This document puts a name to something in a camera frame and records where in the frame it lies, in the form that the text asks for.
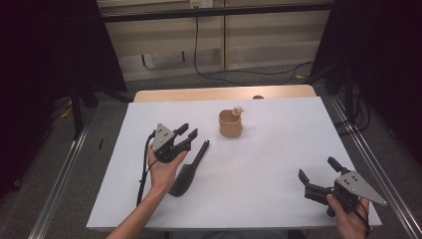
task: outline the black cable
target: black cable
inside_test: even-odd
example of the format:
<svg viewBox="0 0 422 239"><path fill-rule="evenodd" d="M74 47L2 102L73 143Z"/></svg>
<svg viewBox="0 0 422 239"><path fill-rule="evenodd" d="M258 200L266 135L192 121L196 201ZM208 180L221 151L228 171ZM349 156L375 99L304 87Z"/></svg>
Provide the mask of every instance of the black cable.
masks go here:
<svg viewBox="0 0 422 239"><path fill-rule="evenodd" d="M230 80L227 80L227 79L222 79L222 78L215 78L215 77L212 77L212 76L222 74L222 73L248 73L248 74L257 74L257 75L265 75L265 76L275 76L275 75L282 75L282 74L293 72L291 77L287 81L280 83L280 85L283 85L287 82L290 82L293 79L293 77L294 77L296 71L298 70L298 68L300 68L304 65L307 65L307 64L312 64L314 62L314 61L304 62L304 63L301 63L301 64L297 65L296 67L290 69L290 70L286 70L286 71L283 71L283 72L276 72L276 73L260 73L260 72L246 71L246 70L226 70L226 71L218 71L218 72L210 73L210 74L201 73L198 70L197 61L196 61L196 55L197 55L197 49L198 49L198 32L199 32L198 17L196 17L195 20L196 20L196 34L195 34L195 49L194 49L194 53L193 53L193 67L195 69L195 72L198 75L200 75L201 77L204 77L206 79L219 80L219 81L224 81L224 82L228 82L228 83L231 83L231 84L246 87L247 85L244 85L244 84L241 84L241 83L233 82L233 81L230 81Z"/></svg>
<svg viewBox="0 0 422 239"><path fill-rule="evenodd" d="M145 150L143 152L142 179L139 181L140 185L139 185L139 191L137 192L136 206L139 205L140 201L142 200L143 189L145 188L146 176L148 175L148 170L149 170L149 168L146 169L146 157L148 155L149 142L152 140L153 137L155 137L155 130L152 132L152 134L149 135L148 139L146 140Z"/></svg>
<svg viewBox="0 0 422 239"><path fill-rule="evenodd" d="M369 125L370 125L370 110L369 110L369 105L368 105L367 100L365 98L363 98L363 101L364 101L364 104L365 104L365 107L366 107L366 113L367 113L367 117L368 117L368 119L366 121L366 125L364 127L362 127L362 128L358 128L357 127L356 129L351 129L351 130L348 130L346 132L339 133L338 134L339 136L348 135L350 133L362 132L362 131L366 130L369 127Z"/></svg>
<svg viewBox="0 0 422 239"><path fill-rule="evenodd" d="M374 14L372 15L372 19L370 20L370 24L369 24L369 31L367 32L367 34L366 34L366 36L364 37L365 39L363 40L363 42L362 42L362 46L364 46L364 44L367 42L367 40L368 40L368 38L369 38L369 35L370 35L370 33L371 33L371 30L372 30L372 26L373 26L373 23L374 23L374 21L375 21L375 18L376 18L376 16L377 16L377 14L378 14L378 10L379 10L379 5L380 5L380 0L377 0L376 1L376 6L375 6L375 11L374 11ZM356 132L361 132L361 131L364 131L365 129L367 129L368 127L369 127L369 124L370 124L370 111L369 111L369 107L368 107L368 104L367 104L367 101L366 100L364 100L364 102L365 102L365 105L366 105L366 110L367 110L367 115L368 115L368 121L367 121L367 123L366 123L366 125L363 127L363 128L361 128L361 129L353 129L353 130L348 130L348 131L346 131L346 132L343 132L343 133L340 133L339 135L340 136L342 136L342 135L347 135L347 134L349 134L349 133L356 133ZM348 121L348 119L346 119L345 121L343 121L343 122L339 122L339 124L343 124L343 123L345 123L345 122L347 122Z"/></svg>
<svg viewBox="0 0 422 239"><path fill-rule="evenodd" d="M339 65L340 65L340 63L333 63L333 64L329 65L328 67L322 69L321 71L319 71L318 73L316 73L315 75L313 75L312 77L307 79L305 82L302 83L302 85L313 85L314 83L316 83L317 81L322 79L322 77L325 74L330 73L332 70L334 70Z"/></svg>
<svg viewBox="0 0 422 239"><path fill-rule="evenodd" d="M361 106L360 106L360 94L357 96L357 100L356 100L354 105L355 105L355 107L354 107L354 110L353 110L353 117L347 118L347 119L340 121L340 122L334 122L333 124L334 124L335 128L338 128L342 124L347 123L347 122L354 122L356 117L359 116L359 113L362 114L362 110L361 110Z"/></svg>
<svg viewBox="0 0 422 239"><path fill-rule="evenodd" d="M148 170L146 171L146 173L148 173L149 169L158 161L158 159L156 159L149 167Z"/></svg>
<svg viewBox="0 0 422 239"><path fill-rule="evenodd" d="M363 206L363 204L360 203L360 205L363 207L363 210L366 213L366 217L367 219L364 219L362 217L362 215L360 215L360 213L356 210L356 208L354 208L354 206L350 205L350 203L348 203L348 201L341 196L341 194L339 193L335 193L335 197L338 198L342 204L345 204L352 212L354 212L354 214L359 218L359 220L364 224L365 226L365 231L366 231L366 237L369 235L369 233L372 231L372 228L369 226L369 217L368 217L368 212L366 211L366 208Z"/></svg>
<svg viewBox="0 0 422 239"><path fill-rule="evenodd" d="M242 86L242 87L247 87L246 85L244 85L244 84L241 84L241 83L237 83L237 82L232 82L232 81L230 81L230 80L227 80L227 79L222 79L222 78L211 78L210 76L211 75L206 75L206 74L203 74L203 73L201 73L201 72L199 72L199 70L198 70L198 67L197 67L197 65L196 65L196 52L197 52L197 48L198 48L198 18L196 17L195 18L195 20L196 20L196 35L195 35L195 50L194 50L194 52L193 52L193 68L195 69L195 72L199 75L199 76L201 76L201 77L203 77L203 78L206 78L206 79L210 79L210 80L219 80L219 81L223 81L223 82L227 82L227 83L231 83L231 84L235 84L235 85L239 85L239 86Z"/></svg>
<svg viewBox="0 0 422 239"><path fill-rule="evenodd" d="M355 106L358 109L358 114L360 115L359 123L356 124L357 128L359 128L360 125L363 123L363 110L362 110L362 106L360 105L360 99L361 99L361 94L359 94L359 96L357 97L356 106Z"/></svg>

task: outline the white table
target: white table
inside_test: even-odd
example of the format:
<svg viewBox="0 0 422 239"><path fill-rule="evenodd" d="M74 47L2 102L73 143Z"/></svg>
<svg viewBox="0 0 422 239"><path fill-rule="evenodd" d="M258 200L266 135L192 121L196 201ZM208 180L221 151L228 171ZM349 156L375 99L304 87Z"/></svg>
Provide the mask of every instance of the white table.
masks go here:
<svg viewBox="0 0 422 239"><path fill-rule="evenodd" d="M240 137L226 138L219 132L218 114L236 105L245 109L244 129ZM161 99L130 104L88 228L109 231L134 209L143 146L158 122L170 129L188 122L189 131L176 140L198 128L198 137L184 163L191 163L204 140L209 139L210 146L188 191L178 198L167 194L146 228L242 230L335 225L335 219L325 213L326 206L304 198L299 168L312 183L333 186L338 173L326 162L328 157L333 156L349 169L353 165L320 98L307 97L190 102ZM145 192L149 187L148 178ZM372 206L369 221L372 226L381 225Z"/></svg>

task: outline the cardboard cup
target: cardboard cup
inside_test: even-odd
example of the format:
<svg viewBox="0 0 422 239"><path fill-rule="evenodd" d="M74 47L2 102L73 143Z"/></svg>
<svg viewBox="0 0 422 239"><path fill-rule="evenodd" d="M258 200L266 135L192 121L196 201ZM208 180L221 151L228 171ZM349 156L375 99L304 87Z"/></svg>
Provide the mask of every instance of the cardboard cup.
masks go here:
<svg viewBox="0 0 422 239"><path fill-rule="evenodd" d="M240 116L234 116L233 110L224 110L219 114L220 132L224 136L237 137L242 132Z"/></svg>

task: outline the dark background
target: dark background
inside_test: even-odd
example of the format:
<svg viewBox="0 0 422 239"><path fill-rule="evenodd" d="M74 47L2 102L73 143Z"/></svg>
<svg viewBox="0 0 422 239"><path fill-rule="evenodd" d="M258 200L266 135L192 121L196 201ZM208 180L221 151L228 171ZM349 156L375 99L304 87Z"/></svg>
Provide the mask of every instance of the dark background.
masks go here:
<svg viewBox="0 0 422 239"><path fill-rule="evenodd" d="M73 81L125 91L104 24L61 19L99 16L95 0L7 1L0 8L2 153L0 195L14 188L51 122L55 100Z"/></svg>
<svg viewBox="0 0 422 239"><path fill-rule="evenodd" d="M333 9L312 75L328 66L326 90L335 94L349 76L382 114L395 135L422 162L422 4L370 0Z"/></svg>

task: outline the power outlet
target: power outlet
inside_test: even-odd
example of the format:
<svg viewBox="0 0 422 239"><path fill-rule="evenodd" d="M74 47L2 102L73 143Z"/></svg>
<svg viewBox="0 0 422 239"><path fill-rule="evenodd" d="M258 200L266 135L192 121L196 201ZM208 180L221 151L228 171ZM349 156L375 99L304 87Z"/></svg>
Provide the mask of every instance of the power outlet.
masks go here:
<svg viewBox="0 0 422 239"><path fill-rule="evenodd" d="M212 8L213 0L201 0L201 8Z"/></svg>
<svg viewBox="0 0 422 239"><path fill-rule="evenodd" d="M201 0L190 0L190 8L200 8L201 7Z"/></svg>

